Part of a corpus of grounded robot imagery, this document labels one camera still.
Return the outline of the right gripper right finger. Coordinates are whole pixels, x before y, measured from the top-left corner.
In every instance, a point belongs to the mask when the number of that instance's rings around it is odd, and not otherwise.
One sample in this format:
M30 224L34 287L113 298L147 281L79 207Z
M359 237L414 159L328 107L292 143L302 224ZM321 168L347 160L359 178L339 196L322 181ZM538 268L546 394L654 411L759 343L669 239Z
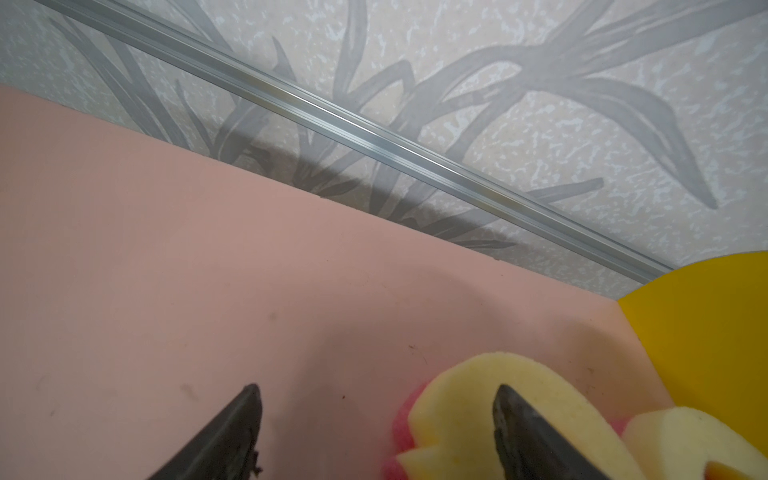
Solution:
M507 480L607 480L512 387L499 386L492 417L495 448Z

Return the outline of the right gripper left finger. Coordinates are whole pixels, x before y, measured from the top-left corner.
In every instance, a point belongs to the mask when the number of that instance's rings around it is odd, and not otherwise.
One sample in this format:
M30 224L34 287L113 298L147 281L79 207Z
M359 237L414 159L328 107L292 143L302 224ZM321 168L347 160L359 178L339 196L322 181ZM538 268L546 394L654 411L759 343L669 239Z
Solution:
M257 384L246 385L150 480L256 479L256 443L263 405Z

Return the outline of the yellow smiley sponge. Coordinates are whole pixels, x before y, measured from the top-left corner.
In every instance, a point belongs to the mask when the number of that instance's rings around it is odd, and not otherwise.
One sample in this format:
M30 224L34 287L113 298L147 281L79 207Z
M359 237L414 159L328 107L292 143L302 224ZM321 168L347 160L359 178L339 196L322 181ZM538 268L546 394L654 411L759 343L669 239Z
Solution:
M674 407L615 420L648 479L765 479L767 457L717 418Z
M574 386L513 353L485 353L443 371L406 402L393 422L397 455L388 479L501 479L492 405L512 387L611 479L643 473L619 436Z

